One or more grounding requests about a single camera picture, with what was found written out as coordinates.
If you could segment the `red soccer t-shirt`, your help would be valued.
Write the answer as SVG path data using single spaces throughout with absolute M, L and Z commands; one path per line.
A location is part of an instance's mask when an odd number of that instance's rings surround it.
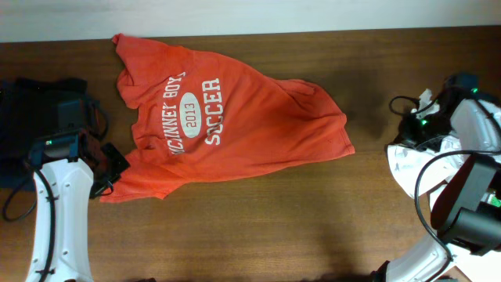
M 322 87 L 277 80 L 215 52 L 114 36 L 117 89 L 138 113 L 135 149 L 108 203 L 162 199 L 187 183 L 266 175 L 355 152 Z

